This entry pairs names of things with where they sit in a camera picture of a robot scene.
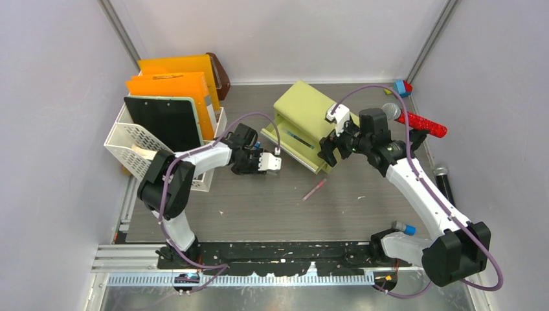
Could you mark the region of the green metal drawer cabinet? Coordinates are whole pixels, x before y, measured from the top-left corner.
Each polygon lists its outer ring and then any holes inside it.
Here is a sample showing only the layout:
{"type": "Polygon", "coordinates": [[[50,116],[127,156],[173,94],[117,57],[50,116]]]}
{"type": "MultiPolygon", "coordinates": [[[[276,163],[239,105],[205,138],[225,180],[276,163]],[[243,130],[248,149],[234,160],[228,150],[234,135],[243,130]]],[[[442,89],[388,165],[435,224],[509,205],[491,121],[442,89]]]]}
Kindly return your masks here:
{"type": "Polygon", "coordinates": [[[273,143],[280,142],[283,151],[313,173],[324,171],[329,174],[333,168],[317,153],[320,151],[319,141],[334,129],[334,125],[325,120],[326,111],[334,103],[313,86],[299,80],[274,103],[276,125],[263,128],[262,134],[273,143]],[[312,144],[314,149],[288,136],[286,130],[312,144]]]}

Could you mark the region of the pink highlighter pen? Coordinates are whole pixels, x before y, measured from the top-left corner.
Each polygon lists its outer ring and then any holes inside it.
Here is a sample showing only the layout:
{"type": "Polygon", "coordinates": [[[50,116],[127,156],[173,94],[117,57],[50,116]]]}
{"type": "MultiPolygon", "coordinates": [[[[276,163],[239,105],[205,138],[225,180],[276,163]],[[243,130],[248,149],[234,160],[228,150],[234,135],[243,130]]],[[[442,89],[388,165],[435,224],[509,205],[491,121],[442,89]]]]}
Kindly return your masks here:
{"type": "Polygon", "coordinates": [[[317,192],[327,182],[326,178],[319,181],[303,198],[302,201],[308,200],[315,192],[317,192]]]}

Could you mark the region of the black clipboard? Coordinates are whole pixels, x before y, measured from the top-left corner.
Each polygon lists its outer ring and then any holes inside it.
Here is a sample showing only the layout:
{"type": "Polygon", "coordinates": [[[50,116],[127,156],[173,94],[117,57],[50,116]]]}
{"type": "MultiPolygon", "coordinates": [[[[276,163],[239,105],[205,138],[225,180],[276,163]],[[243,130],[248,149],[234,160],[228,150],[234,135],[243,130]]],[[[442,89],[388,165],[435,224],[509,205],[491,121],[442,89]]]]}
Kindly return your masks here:
{"type": "Polygon", "coordinates": [[[143,126],[174,152],[204,145],[194,100],[189,97],[124,97],[135,124],[143,126]]]}

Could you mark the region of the thick orange binder folder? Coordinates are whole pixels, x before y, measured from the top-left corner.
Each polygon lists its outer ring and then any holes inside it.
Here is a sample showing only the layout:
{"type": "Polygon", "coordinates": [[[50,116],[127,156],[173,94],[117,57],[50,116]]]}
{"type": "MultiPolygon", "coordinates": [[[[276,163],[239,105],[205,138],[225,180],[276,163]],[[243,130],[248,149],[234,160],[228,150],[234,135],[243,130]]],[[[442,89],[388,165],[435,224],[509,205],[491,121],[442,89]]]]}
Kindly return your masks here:
{"type": "Polygon", "coordinates": [[[166,73],[133,76],[126,81],[131,95],[188,97],[194,101],[202,137],[214,138],[216,116],[203,73],[166,73]]]}

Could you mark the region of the Nineteen Eighty-Four dark book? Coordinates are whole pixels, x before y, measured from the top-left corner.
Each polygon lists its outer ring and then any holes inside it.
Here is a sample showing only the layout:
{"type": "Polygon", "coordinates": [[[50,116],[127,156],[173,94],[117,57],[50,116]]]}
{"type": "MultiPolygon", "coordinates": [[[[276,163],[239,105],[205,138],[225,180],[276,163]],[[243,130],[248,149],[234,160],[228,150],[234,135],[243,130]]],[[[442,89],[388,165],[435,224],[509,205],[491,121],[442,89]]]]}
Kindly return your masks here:
{"type": "Polygon", "coordinates": [[[154,157],[159,153],[159,151],[157,150],[141,148],[136,144],[132,144],[130,150],[135,157],[141,158],[147,161],[153,161],[154,157]]]}

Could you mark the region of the white plastic file rack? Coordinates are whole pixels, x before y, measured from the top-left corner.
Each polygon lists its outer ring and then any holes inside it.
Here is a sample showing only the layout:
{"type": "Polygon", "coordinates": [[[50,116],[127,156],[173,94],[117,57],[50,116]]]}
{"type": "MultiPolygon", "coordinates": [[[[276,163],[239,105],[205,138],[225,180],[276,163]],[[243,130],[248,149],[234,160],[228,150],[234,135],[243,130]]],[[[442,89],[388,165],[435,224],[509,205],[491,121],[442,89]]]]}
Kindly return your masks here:
{"type": "Polygon", "coordinates": [[[150,150],[169,148],[143,126],[135,124],[123,106],[113,124],[104,146],[139,181],[145,176],[151,161],[135,157],[131,153],[132,144],[150,150]]]}

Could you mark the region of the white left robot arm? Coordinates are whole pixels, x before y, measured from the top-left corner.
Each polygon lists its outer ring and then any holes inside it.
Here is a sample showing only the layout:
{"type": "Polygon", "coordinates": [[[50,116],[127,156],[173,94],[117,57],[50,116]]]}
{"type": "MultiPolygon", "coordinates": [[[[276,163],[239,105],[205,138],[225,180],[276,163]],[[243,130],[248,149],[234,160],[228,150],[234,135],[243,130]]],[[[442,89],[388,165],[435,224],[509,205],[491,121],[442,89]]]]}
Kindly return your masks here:
{"type": "Polygon", "coordinates": [[[263,149],[253,149],[257,139],[256,130],[240,123],[219,141],[178,154],[162,150],[153,157],[137,198],[161,221],[175,249],[174,260],[181,267],[191,268],[199,258],[198,239],[185,214],[194,179],[224,166],[236,175],[265,174],[260,170],[263,149]]]}

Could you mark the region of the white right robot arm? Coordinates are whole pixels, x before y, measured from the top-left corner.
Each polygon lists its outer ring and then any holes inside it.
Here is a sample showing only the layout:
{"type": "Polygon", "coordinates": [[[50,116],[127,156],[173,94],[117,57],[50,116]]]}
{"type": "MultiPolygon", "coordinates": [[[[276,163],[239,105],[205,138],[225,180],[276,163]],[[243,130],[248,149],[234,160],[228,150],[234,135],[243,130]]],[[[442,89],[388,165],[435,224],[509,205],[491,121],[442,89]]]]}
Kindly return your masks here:
{"type": "Polygon", "coordinates": [[[334,104],[325,119],[334,129],[323,137],[319,157],[333,167],[335,151],[346,159],[351,154],[368,163],[393,184],[411,204],[429,233],[428,239],[403,229],[387,229],[370,238],[370,259],[386,266],[393,259],[421,267],[437,286],[447,286],[484,271],[491,231],[483,222],[472,223],[425,177],[412,147],[393,140],[381,108],[360,111],[354,123],[346,106],[334,104]]]}

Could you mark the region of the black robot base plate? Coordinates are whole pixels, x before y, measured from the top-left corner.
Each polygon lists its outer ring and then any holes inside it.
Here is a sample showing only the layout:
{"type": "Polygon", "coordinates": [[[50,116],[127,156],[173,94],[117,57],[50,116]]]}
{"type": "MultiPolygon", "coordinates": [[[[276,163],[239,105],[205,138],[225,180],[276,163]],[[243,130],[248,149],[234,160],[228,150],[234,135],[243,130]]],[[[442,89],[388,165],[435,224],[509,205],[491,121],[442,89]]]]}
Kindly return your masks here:
{"type": "Polygon", "coordinates": [[[375,257],[368,242],[202,242],[187,256],[201,264],[205,275],[261,277],[302,276],[310,268],[318,275],[355,276],[365,268],[408,268],[403,260],[375,257]]]}

